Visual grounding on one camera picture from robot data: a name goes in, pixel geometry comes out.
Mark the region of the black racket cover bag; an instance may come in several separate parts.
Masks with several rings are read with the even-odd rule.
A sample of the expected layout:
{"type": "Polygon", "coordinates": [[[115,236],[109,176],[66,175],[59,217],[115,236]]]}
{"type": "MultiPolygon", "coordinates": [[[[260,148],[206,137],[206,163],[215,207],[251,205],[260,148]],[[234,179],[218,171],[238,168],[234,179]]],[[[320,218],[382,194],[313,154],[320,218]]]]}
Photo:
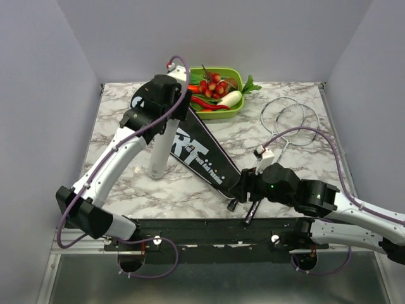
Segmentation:
{"type": "Polygon", "coordinates": [[[236,198],[240,170],[191,107],[185,121],[179,122],[170,156],[224,197],[236,198]]]}

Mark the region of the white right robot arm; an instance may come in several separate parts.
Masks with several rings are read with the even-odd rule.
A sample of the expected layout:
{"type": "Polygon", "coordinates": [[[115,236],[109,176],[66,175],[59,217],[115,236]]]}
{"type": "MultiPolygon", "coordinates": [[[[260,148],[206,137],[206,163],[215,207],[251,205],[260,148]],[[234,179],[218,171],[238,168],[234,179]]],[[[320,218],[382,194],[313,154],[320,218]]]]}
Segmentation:
{"type": "Polygon", "coordinates": [[[337,243],[367,248],[393,262],[404,263],[404,214],[393,212],[344,194],[321,180],[300,179],[278,163],[244,169],[236,185],[240,202],[266,198],[292,207],[312,217],[310,228],[301,226],[291,232],[298,248],[337,243]]]}

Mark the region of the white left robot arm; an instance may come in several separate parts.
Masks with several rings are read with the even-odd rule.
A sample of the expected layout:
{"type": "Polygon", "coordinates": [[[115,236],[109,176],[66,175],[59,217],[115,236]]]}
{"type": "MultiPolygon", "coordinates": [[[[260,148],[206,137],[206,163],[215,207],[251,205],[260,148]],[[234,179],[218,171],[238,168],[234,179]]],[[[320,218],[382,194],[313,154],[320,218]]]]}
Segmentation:
{"type": "Polygon", "coordinates": [[[116,238],[126,250],[138,247],[137,224],[105,210],[104,202],[128,164],[155,135],[166,131],[166,121],[186,100],[189,80],[190,70],[177,67],[166,75],[155,75],[135,91],[129,110],[100,158],[74,185],[57,190],[62,213],[58,234],[69,222],[85,236],[116,238]]]}

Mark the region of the white shuttlecock tube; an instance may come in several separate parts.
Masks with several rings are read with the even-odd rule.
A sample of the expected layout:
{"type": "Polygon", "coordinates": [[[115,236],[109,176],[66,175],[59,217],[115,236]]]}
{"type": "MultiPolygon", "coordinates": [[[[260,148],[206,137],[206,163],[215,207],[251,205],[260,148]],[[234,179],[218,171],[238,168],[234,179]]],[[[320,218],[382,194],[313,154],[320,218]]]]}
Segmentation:
{"type": "Polygon", "coordinates": [[[153,149],[148,167],[148,174],[153,179],[160,179],[165,173],[166,164],[171,153],[174,137],[179,125],[179,120],[170,119],[166,123],[163,134],[154,138],[153,149]]]}

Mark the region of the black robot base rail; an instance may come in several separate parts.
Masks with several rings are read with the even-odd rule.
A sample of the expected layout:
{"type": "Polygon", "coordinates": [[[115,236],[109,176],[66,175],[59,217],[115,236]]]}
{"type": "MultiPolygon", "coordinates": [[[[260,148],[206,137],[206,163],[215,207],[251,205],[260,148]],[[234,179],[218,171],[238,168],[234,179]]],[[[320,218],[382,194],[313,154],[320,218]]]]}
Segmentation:
{"type": "Polygon", "coordinates": [[[290,252],[311,251],[315,242],[309,218],[255,218],[249,225],[237,218],[142,219],[134,240],[112,241],[104,249],[147,264],[179,263],[288,263],[290,252]]]}

